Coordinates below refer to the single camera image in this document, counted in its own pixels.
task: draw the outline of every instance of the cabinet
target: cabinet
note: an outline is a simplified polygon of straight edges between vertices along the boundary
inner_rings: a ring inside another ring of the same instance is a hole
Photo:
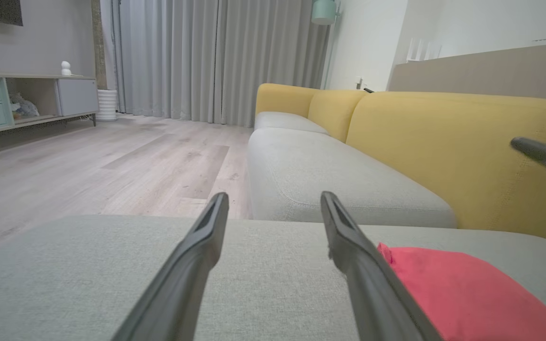
[[[9,94],[21,93],[39,116],[12,114]],[[96,125],[98,92],[94,78],[58,75],[0,75],[0,131],[60,119],[91,116]]]

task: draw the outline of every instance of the gray curtain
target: gray curtain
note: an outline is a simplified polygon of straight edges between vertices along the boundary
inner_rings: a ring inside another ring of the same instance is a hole
[[[121,2],[115,37],[122,61],[119,108],[252,127],[260,84],[320,85],[328,26],[310,23],[311,5],[312,0]]]

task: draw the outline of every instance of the sofa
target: sofa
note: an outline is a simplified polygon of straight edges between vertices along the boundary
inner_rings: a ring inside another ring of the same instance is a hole
[[[110,340],[194,221],[70,216],[1,243],[0,340]],[[546,239],[435,227],[360,228],[374,243],[483,259],[546,305]],[[358,340],[346,278],[328,259],[323,224],[229,220],[195,340]]]
[[[262,84],[247,154],[256,220],[321,222],[334,192],[359,224],[546,238],[546,99]]]

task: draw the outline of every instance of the gray cabinet door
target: gray cabinet door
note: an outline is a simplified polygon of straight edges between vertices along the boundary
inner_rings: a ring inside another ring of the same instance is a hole
[[[58,80],[58,103],[63,116],[98,111],[95,80]]]

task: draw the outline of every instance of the floor plank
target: floor plank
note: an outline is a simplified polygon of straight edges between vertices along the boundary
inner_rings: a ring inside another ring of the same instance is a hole
[[[197,217],[217,192],[229,218],[250,218],[252,129],[119,115],[0,142],[0,242],[68,215]]]

